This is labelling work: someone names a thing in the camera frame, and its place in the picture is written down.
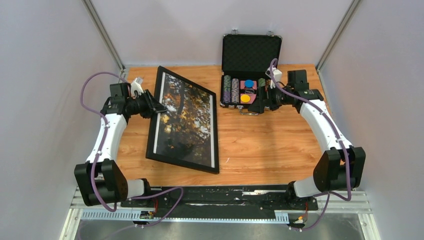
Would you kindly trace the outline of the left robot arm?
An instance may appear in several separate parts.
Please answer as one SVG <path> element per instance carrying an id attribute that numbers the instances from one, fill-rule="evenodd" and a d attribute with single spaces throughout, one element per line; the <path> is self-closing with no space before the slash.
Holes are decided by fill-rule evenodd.
<path id="1" fill-rule="evenodd" d="M 74 168 L 74 176 L 86 206 L 117 204 L 134 198 L 140 206 L 149 206 L 153 193 L 145 178 L 128 180 L 116 158 L 120 141 L 131 116 L 149 119 L 166 108 L 141 86 L 141 78 L 132 83 L 115 83 L 100 114 L 100 129 L 86 162 Z"/>

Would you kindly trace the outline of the light wooden picture frame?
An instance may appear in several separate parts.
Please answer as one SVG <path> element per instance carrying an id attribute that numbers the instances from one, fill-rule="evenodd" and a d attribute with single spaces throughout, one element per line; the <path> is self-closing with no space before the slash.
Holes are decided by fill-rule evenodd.
<path id="1" fill-rule="evenodd" d="M 209 90 L 209 89 L 207 89 L 207 88 L 205 88 L 205 87 L 203 87 L 203 86 L 201 86 L 201 85 L 199 85 L 199 84 L 197 84 L 197 83 L 195 83 L 195 82 L 193 82 L 193 81 L 191 81 L 191 80 L 189 80 L 189 79 L 187 79 L 187 78 L 185 78 L 181 75 L 178 75 L 177 73 L 175 73 L 175 72 L 173 72 L 173 71 L 171 71 L 171 70 L 169 70 L 169 69 L 167 69 L 163 66 L 159 66 L 157 68 L 155 90 L 154 90 L 154 98 L 158 101 L 159 101 L 160 85 L 161 85 L 161 78 L 162 78 L 163 72 L 166 72 L 166 73 L 169 73 L 173 76 L 176 76 L 177 78 L 179 78 L 179 79 L 181 79 L 181 80 L 183 80 L 183 81 L 185 81 L 189 84 L 194 85 L 195 87 L 198 87 L 198 88 L 212 94 L 212 96 L 213 96 L 213 103 L 212 103 L 212 106 L 213 106 L 213 122 L 214 122 L 214 127 L 213 127 L 214 153 L 215 153 L 216 167 L 215 168 L 206 167 L 206 166 L 203 166 L 203 165 L 200 165 L 200 164 L 187 162 L 187 161 L 179 161 L 179 160 L 174 159 L 174 158 L 167 158 L 167 157 L 164 157 L 164 156 L 161 156 L 161 155 L 158 155 L 158 154 L 154 154 L 153 153 L 153 144 L 154 144 L 154 137 L 155 137 L 154 130 L 155 130 L 155 124 L 156 124 L 156 121 L 157 121 L 157 117 L 160 113 L 154 115 L 152 117 L 151 121 L 150 121 L 148 139 L 147 139 L 147 147 L 146 147 L 146 155 L 145 155 L 146 158 L 151 159 L 151 160 L 155 160 L 155 161 L 158 161 L 158 162 L 162 162 L 162 163 L 176 165 L 176 166 L 179 166 L 179 167 L 184 167 L 184 168 L 193 169 L 193 170 L 202 171 L 202 172 L 211 173 L 211 174 L 218 174 L 220 172 L 220 166 L 219 166 L 218 125 L 217 125 L 217 95 L 213 91 L 211 91 L 211 90 Z"/>

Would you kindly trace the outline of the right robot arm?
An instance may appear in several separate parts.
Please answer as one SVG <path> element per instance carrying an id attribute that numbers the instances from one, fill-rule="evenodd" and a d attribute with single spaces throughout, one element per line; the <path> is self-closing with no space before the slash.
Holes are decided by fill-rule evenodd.
<path id="1" fill-rule="evenodd" d="M 298 209 L 309 197 L 334 194 L 346 190 L 340 198 L 350 201 L 352 190 L 360 185 L 366 153 L 355 147 L 340 131 L 332 119 L 324 97 L 318 89 L 310 89 L 304 70 L 289 71 L 287 84 L 282 85 L 282 72 L 276 67 L 265 74 L 270 82 L 258 86 L 258 97 L 248 110 L 263 113 L 265 108 L 277 110 L 291 105 L 308 123 L 322 156 L 310 177 L 288 184 L 285 201 L 292 209 Z"/>

